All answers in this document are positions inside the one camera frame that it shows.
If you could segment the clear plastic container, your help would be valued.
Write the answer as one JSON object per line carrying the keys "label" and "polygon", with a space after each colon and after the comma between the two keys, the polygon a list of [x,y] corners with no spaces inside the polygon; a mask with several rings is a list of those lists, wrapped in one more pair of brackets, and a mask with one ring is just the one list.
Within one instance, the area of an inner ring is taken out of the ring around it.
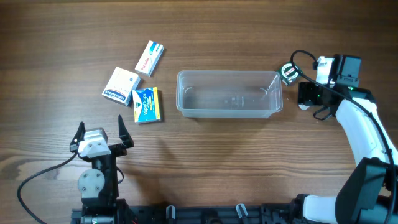
{"label": "clear plastic container", "polygon": [[269,118],[283,108],[275,71],[182,70],[176,107],[188,118]]}

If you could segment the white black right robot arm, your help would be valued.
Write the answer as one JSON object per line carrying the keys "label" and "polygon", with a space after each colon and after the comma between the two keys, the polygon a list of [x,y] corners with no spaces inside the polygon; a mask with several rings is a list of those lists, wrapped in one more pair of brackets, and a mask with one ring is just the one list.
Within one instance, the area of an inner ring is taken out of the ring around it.
{"label": "white black right robot arm", "polygon": [[300,216],[316,223],[397,223],[397,149],[377,114],[372,93],[359,88],[361,59],[351,55],[314,57],[316,79],[301,69],[298,88],[302,110],[318,106],[342,126],[355,170],[333,197],[304,195]]}

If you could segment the white bottle clear cap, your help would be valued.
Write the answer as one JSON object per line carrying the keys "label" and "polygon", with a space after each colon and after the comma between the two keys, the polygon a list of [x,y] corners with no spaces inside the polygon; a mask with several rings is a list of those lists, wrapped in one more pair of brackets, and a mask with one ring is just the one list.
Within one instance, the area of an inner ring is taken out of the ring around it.
{"label": "white bottle clear cap", "polygon": [[307,106],[307,105],[299,105],[299,108],[301,110],[307,110],[307,109],[309,109],[309,106]]}

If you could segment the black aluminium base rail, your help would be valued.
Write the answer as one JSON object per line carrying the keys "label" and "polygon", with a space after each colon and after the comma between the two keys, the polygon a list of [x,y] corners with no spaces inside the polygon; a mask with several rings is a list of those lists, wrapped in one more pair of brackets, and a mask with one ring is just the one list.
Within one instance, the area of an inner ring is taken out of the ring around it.
{"label": "black aluminium base rail", "polygon": [[73,210],[72,223],[300,223],[296,209],[290,204],[245,206],[240,203],[227,207],[135,206],[115,215],[83,213]]}

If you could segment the white blue Panadol box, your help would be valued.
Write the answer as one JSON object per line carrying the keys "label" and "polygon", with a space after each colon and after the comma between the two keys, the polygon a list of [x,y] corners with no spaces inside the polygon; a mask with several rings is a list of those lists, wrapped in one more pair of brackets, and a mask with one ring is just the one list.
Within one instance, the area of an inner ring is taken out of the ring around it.
{"label": "white blue Panadol box", "polygon": [[135,71],[150,77],[163,51],[164,46],[162,44],[150,40],[135,67]]}

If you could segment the white Hansaplast box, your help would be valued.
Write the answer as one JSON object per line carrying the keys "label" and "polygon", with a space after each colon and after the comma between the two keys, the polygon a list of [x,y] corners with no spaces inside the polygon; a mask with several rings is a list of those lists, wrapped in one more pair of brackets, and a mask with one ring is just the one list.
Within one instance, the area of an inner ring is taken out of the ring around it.
{"label": "white Hansaplast box", "polygon": [[132,91],[141,81],[138,74],[116,67],[112,73],[102,95],[124,106],[129,106],[132,99]]}

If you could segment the blue yellow VapoDrops box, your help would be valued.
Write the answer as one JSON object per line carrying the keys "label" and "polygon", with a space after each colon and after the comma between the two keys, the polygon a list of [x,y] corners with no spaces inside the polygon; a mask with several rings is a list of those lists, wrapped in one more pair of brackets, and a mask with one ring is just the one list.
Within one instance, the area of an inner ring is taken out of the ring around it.
{"label": "blue yellow VapoDrops box", "polygon": [[132,99],[135,123],[152,123],[161,120],[157,87],[133,90]]}

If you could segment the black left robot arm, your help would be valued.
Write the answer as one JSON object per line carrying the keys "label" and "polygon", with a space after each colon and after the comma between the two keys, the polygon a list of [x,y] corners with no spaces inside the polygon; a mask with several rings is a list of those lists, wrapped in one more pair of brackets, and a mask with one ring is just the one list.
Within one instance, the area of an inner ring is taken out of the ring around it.
{"label": "black left robot arm", "polygon": [[86,129],[83,122],[70,143],[70,152],[91,164],[78,179],[82,209],[73,210],[72,223],[137,223],[134,212],[125,199],[119,199],[120,169],[116,158],[125,156],[134,146],[124,121],[118,116],[119,144],[108,144],[103,128]]}

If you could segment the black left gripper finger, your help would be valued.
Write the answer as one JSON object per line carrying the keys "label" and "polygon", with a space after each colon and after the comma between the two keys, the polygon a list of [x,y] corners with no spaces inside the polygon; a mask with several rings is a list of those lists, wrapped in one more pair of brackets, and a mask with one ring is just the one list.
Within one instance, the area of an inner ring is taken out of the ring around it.
{"label": "black left gripper finger", "polygon": [[134,147],[134,141],[132,140],[131,135],[128,133],[121,115],[118,116],[118,128],[119,128],[119,138],[122,141],[123,146],[125,148]]}
{"label": "black left gripper finger", "polygon": [[75,136],[73,137],[71,143],[70,143],[70,152],[78,152],[78,147],[81,141],[84,140],[84,135],[85,135],[85,124],[84,122],[81,122],[79,124],[79,127],[77,129],[77,132]]}

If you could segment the green square small box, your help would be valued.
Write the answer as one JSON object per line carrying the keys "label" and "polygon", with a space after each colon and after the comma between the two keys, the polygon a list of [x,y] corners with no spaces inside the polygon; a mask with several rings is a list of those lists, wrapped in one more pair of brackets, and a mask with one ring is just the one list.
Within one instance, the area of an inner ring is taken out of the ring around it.
{"label": "green square small box", "polygon": [[292,66],[291,62],[288,61],[287,63],[284,63],[278,70],[277,72],[279,73],[282,82],[286,85],[289,86],[291,85],[298,77],[300,76],[299,72],[297,71],[302,71],[298,66],[295,66],[295,68]]}

